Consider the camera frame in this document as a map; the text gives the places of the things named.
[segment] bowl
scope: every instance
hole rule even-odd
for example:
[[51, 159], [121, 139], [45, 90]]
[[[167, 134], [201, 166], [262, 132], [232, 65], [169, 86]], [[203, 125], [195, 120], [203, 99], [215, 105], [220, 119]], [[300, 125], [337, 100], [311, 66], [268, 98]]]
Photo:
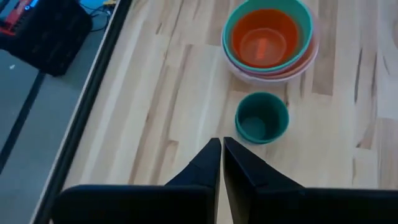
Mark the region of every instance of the bowl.
[[285, 103], [271, 93], [251, 93], [236, 109], [236, 130], [241, 138], [253, 144], [275, 141], [288, 125], [289, 112]]
[[294, 78], [308, 69], [308, 67], [314, 62], [317, 57], [318, 49], [320, 45], [320, 24], [317, 17], [312, 13], [313, 17], [313, 35], [308, 46], [307, 51], [303, 57], [300, 58], [291, 69], [284, 72], [276, 72], [276, 75], [257, 75], [244, 71], [242, 68], [237, 67], [226, 55], [225, 48], [223, 47], [223, 55], [228, 64], [229, 69], [242, 81], [253, 85], [267, 85], [275, 82], [286, 82], [291, 78]]
[[[250, 12], [259, 10], [259, 9], [275, 9], [282, 11], [283, 13], [290, 16], [298, 26], [299, 31], [299, 45], [301, 46], [297, 52], [294, 53], [294, 56], [288, 59], [288, 61], [283, 62], [281, 65], [277, 65], [275, 67], [270, 68], [256, 68], [249, 65], [245, 65], [244, 63], [240, 62], [233, 50], [231, 48], [231, 39], [232, 39], [232, 32], [235, 25], [241, 20], [245, 15], [249, 14]], [[226, 53], [227, 56], [231, 59], [231, 61], [240, 68], [243, 68], [250, 72], [273, 72], [281, 70], [294, 62], [296, 62], [307, 50], [310, 39], [312, 36], [313, 24], [311, 20], [311, 15], [308, 7], [304, 5], [299, 0], [248, 0], [241, 5], [239, 5], [232, 14], [228, 17], [227, 23], [223, 29], [223, 43], [226, 43]]]
[[270, 68], [289, 59], [299, 43], [295, 22], [280, 10], [259, 9], [234, 26], [232, 48], [236, 58], [256, 68]]
[[273, 75], [273, 76], [255, 76], [253, 74], [249, 74], [246, 73], [245, 71], [242, 71], [239, 67], [237, 67], [227, 56], [225, 48], [223, 48], [223, 55], [224, 55], [224, 59], [227, 63], [227, 66], [229, 67], [229, 70], [231, 72], [234, 73], [234, 75], [248, 83], [248, 84], [253, 84], [253, 85], [259, 85], [259, 86], [266, 86], [269, 85], [270, 83], [278, 83], [278, 82], [287, 82], [290, 79], [293, 79], [297, 76], [299, 76], [300, 74], [302, 74], [304, 71], [306, 71], [306, 69], [308, 69], [308, 67], [314, 62], [314, 60], [317, 57], [318, 54], [318, 49], [319, 49], [319, 33], [316, 32], [316, 36], [318, 38], [314, 38], [311, 46], [309, 49], [313, 49], [313, 51], [311, 51], [311, 54], [306, 54], [309, 55], [308, 58], [303, 58], [303, 60], [301, 60], [301, 64], [296, 64], [295, 68], [293, 70], [289, 70], [283, 74], [280, 75]]

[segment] red object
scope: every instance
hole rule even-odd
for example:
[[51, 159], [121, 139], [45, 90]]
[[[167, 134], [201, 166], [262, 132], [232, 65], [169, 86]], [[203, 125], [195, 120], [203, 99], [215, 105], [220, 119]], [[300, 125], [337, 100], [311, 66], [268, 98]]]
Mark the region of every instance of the red object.
[[18, 19], [25, 12], [25, 7], [28, 6], [33, 0], [19, 0], [19, 5], [13, 9], [10, 14], [6, 17], [5, 23], [7, 27], [0, 27], [0, 32], [7, 35], [15, 35], [11, 30], [17, 24]]
[[276, 9], [260, 9], [245, 15], [232, 31], [232, 46], [242, 63], [256, 68], [282, 64], [295, 52], [298, 28], [288, 15]]

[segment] stacked bowls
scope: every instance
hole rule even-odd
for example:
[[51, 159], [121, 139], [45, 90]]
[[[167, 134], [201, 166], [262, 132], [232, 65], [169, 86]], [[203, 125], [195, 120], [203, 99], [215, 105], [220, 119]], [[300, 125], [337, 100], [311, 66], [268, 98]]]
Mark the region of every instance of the stacked bowls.
[[254, 85], [300, 75], [315, 60], [319, 42], [316, 17], [299, 0], [247, 0], [221, 35], [230, 70]]

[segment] wooden table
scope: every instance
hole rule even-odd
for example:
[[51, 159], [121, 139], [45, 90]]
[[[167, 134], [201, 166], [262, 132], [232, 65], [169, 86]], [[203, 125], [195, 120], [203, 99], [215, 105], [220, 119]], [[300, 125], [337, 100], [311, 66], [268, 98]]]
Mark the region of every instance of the wooden table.
[[[398, 187], [398, 3], [306, 0], [322, 24], [314, 65], [258, 88], [233, 77], [221, 54], [239, 2], [133, 2], [65, 188], [166, 183], [209, 138], [238, 139], [235, 110], [254, 91], [288, 105], [278, 141], [245, 144], [283, 174], [307, 187]], [[218, 223], [232, 223], [223, 181]]]

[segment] teal cup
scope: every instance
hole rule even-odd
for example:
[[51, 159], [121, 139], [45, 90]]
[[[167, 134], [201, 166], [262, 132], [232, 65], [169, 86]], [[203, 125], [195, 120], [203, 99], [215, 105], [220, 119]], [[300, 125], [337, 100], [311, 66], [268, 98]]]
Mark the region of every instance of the teal cup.
[[266, 144], [279, 138], [289, 125], [289, 112], [277, 96], [257, 92], [246, 96], [235, 116], [238, 134], [253, 144]]

